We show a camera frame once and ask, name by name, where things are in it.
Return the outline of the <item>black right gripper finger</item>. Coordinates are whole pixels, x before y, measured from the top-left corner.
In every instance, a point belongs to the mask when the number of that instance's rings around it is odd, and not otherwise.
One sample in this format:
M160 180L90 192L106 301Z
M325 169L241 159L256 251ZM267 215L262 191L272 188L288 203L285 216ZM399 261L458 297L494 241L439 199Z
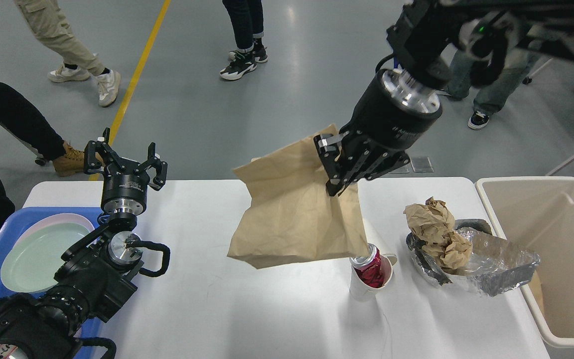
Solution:
M317 156L328 176L325 187L330 197L340 196L362 177L361 134L361 131L346 131L313 137Z

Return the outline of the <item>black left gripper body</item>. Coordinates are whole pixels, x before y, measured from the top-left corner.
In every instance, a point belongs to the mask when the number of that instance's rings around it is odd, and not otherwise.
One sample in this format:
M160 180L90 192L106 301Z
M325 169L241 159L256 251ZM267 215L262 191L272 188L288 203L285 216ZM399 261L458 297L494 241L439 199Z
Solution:
M104 174L100 209L104 213L116 213L126 209L128 213L142 214L146 210L146 189L149 175Z

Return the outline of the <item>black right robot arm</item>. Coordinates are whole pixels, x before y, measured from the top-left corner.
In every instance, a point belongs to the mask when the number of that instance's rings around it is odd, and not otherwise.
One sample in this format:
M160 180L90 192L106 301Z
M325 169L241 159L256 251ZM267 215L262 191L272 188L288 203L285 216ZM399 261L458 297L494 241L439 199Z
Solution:
M333 197L406 165L406 150L441 116L435 90L451 79L453 44L474 61L472 84L496 81L511 48L574 61L574 0L415 0L387 29L401 72L376 67L339 134L314 137Z

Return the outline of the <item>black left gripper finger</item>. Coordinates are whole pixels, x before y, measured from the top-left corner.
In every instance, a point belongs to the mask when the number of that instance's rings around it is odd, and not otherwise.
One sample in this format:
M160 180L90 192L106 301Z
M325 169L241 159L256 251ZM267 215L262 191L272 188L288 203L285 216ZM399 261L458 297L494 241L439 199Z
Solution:
M109 145L110 128L105 128L101 137L90 140L84 150L83 173L103 174L105 177L125 175L125 165Z
M155 170L155 176L150 177L147 171ZM147 159L135 168L135 175L144 184L150 186L155 191L160 191L166 184L168 173L168 163L162 161L155 150L155 143L150 143L147 150Z

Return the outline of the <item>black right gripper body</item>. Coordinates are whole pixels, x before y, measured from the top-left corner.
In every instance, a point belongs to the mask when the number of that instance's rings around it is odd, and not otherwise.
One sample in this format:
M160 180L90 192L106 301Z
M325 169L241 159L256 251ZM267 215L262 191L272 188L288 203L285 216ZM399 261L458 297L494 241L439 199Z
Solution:
M381 69L341 127L345 181L375 179L405 165L410 148L442 115L432 88L412 88L406 71Z

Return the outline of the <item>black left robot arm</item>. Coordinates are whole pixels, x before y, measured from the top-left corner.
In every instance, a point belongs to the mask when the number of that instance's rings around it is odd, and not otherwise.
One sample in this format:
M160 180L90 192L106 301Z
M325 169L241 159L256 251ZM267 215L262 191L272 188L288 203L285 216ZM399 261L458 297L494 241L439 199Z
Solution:
M103 176L98 227L61 255L57 284L44 295L16 294L0 299L0 359L73 359L84 347L117 346L105 337L77 337L90 319L109 321L136 292L137 274L159 277L169 267L170 249L134 233L146 210L148 188L160 190L168 164L150 143L144 162L124 158L109 145L110 129L88 142L84 172Z

